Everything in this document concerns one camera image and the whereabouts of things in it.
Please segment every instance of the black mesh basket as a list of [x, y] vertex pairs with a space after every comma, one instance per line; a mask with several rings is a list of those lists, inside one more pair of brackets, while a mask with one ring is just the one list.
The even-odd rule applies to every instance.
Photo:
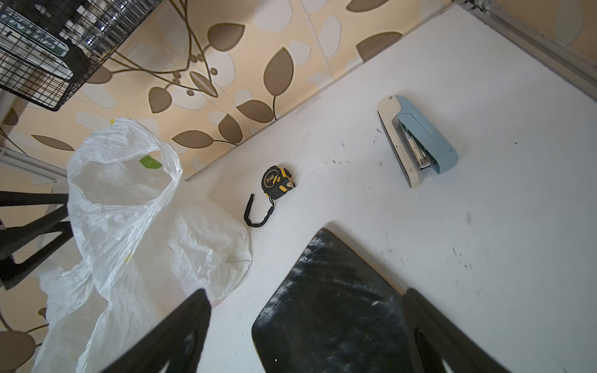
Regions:
[[161, 0], [0, 0], [0, 88], [56, 111]]

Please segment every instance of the tape measure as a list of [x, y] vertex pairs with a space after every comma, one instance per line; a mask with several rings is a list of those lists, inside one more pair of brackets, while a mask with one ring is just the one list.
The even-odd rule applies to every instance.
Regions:
[[292, 175], [287, 169], [280, 168], [278, 166], [271, 166], [265, 172], [263, 178], [261, 178], [261, 188], [263, 189], [265, 195], [269, 198], [269, 202], [272, 203], [272, 207], [269, 208], [265, 219], [263, 219], [261, 223], [252, 223], [249, 219], [249, 213], [251, 212], [251, 206], [253, 205], [253, 198], [255, 195], [251, 194], [249, 202], [247, 203], [247, 208], [245, 209], [245, 222], [248, 226], [258, 228], [267, 222], [267, 219], [269, 219], [270, 215], [272, 215], [273, 209], [275, 207], [273, 200], [280, 198], [289, 190], [294, 188], [295, 185], [291, 177]]

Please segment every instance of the blue and white stapler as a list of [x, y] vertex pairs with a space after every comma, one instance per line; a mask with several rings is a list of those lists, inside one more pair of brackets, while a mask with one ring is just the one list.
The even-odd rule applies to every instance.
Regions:
[[377, 113], [411, 188], [422, 181], [421, 170], [442, 174], [458, 163], [453, 146], [406, 97], [386, 96]]

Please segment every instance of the black strap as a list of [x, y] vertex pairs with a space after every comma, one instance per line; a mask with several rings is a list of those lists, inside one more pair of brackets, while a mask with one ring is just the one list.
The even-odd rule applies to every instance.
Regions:
[[245, 222], [247, 223], [248, 226], [253, 227], [253, 228], [259, 228], [262, 225], [264, 225], [267, 222], [267, 219], [269, 219], [269, 216], [272, 215], [273, 212], [273, 199], [269, 199], [269, 202], [272, 203], [272, 207], [269, 208], [269, 210], [267, 210], [267, 215], [265, 215], [265, 219], [263, 219], [263, 221], [261, 223], [251, 223], [251, 220], [249, 219], [249, 213], [251, 212], [251, 205], [253, 204], [253, 198], [255, 197], [254, 194], [251, 195], [251, 197], [249, 198], [249, 202], [247, 203], [247, 208], [245, 209]]

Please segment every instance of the white plastic bag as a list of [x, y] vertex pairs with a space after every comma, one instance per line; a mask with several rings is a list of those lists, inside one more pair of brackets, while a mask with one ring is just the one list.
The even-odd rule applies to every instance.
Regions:
[[[144, 167], [156, 150], [162, 167]], [[247, 271], [244, 225], [197, 197], [173, 149], [139, 123], [93, 132], [67, 173], [83, 260], [39, 275], [50, 328], [33, 372], [98, 372], [192, 292], [205, 289], [215, 306]]]

